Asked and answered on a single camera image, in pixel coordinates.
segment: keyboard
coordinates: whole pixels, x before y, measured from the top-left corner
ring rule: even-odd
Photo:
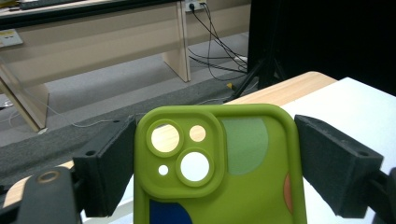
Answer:
[[[40,7],[52,7],[56,5],[79,2],[83,0],[37,0],[33,2],[20,2],[20,9],[28,10]]]

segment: small white dot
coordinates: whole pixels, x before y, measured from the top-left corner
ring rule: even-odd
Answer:
[[[160,175],[167,175],[169,172],[169,169],[166,165],[162,165],[162,166],[160,166],[160,168],[158,168],[158,172],[160,173]]]

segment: desk leg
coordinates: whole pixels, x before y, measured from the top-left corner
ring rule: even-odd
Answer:
[[[22,89],[9,71],[0,64],[0,90],[14,104],[27,124],[38,132],[46,127],[49,92],[44,84]]]
[[[185,82],[191,80],[190,61],[187,43],[186,12],[182,2],[177,2],[177,21],[179,47],[163,53],[163,61],[166,62]]]

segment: phone case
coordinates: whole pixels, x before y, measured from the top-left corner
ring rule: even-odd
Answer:
[[[134,150],[134,224],[306,223],[297,128],[278,106],[160,107]]]

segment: floor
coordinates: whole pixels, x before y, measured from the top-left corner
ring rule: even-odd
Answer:
[[[248,54],[248,33],[228,36],[221,40],[233,51],[242,55]],[[208,43],[190,46],[190,50],[198,55],[207,56]],[[226,56],[224,50],[213,41],[210,52],[210,57]],[[231,59],[216,59],[210,62],[238,69],[238,65]],[[211,70],[214,76],[231,73],[225,70]],[[49,89],[49,110],[45,131],[57,130],[70,123],[93,118],[126,105],[188,88],[210,78],[213,77],[206,65],[191,61],[191,81],[184,82],[163,62],[161,55],[153,55],[53,81],[46,84]],[[224,82],[220,81],[219,85],[227,88]],[[0,104],[6,100],[7,97],[0,94]],[[13,106],[0,111],[0,150],[1,147],[37,134],[42,133],[33,132]]]

